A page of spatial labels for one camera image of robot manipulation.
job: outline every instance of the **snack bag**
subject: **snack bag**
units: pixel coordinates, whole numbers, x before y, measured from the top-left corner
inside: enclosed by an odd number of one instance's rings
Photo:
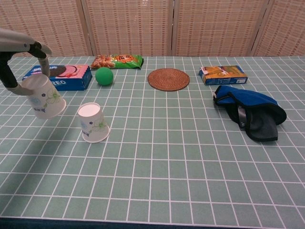
[[[91,68],[140,68],[143,64],[143,57],[140,55],[97,55]]]

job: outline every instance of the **floral paper cup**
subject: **floral paper cup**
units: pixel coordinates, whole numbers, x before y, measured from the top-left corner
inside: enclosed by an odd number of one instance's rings
[[[21,85],[34,91],[34,94],[27,96],[27,98],[36,117],[41,119],[53,118],[65,109],[66,101],[46,75],[31,75],[22,81]]]
[[[104,119],[100,105],[83,104],[77,113],[81,120],[82,137],[86,142],[96,143],[108,137],[110,128]]]

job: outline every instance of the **upside-down paper cup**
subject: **upside-down paper cup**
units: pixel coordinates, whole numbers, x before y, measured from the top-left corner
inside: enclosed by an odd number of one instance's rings
[[[86,142],[96,143],[108,137],[110,128],[104,119],[100,105],[83,104],[77,113],[81,120],[82,137]]]
[[[27,98],[37,118],[53,118],[65,109],[66,101],[46,75],[31,75],[23,80],[21,85],[34,91],[34,94],[28,95]]]

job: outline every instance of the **snack box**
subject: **snack box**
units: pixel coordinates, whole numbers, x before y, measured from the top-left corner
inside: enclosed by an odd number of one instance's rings
[[[41,73],[40,65],[35,65],[22,80]],[[50,81],[57,91],[83,91],[92,78],[90,67],[85,64],[50,65]]]
[[[238,65],[201,67],[199,74],[205,85],[241,84],[248,79]]]

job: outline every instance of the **rattan coaster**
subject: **rattan coaster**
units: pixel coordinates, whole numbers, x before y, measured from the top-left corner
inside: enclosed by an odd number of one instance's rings
[[[174,68],[161,68],[148,75],[150,86],[167,92],[178,91],[185,88],[190,82],[190,77]]]

